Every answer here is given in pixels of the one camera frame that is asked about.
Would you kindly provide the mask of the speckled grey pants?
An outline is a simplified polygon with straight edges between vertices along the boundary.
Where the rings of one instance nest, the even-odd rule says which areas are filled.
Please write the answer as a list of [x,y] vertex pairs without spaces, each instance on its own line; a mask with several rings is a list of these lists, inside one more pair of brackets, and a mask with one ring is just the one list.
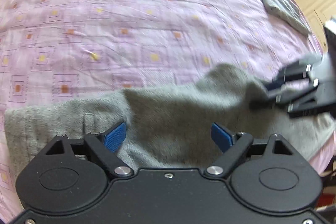
[[260,139],[281,134],[306,160],[334,136],[329,114],[291,119],[278,109],[249,109],[252,100],[265,97],[260,79],[220,64],[192,84],[121,89],[8,109],[4,124],[13,173],[17,176],[56,135],[80,138],[120,122],[127,133],[117,156],[134,169],[206,167],[221,155],[210,137],[214,122]]

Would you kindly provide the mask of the folded grey garment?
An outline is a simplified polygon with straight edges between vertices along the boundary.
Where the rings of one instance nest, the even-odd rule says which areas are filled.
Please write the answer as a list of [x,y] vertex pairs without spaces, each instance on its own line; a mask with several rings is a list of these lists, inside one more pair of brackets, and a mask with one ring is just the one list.
[[309,36],[311,29],[292,0],[262,0],[266,11],[287,22],[303,36]]

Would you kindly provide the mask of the pink patterned bed sheet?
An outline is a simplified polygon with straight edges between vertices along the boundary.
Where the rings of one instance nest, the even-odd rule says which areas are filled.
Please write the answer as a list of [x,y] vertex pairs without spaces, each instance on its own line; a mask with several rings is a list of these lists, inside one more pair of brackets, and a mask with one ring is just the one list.
[[[192,84],[220,64],[269,81],[283,65],[319,50],[313,35],[269,14],[262,0],[1,4],[1,220],[22,209],[6,110]],[[308,161],[323,172],[334,154],[335,133]]]

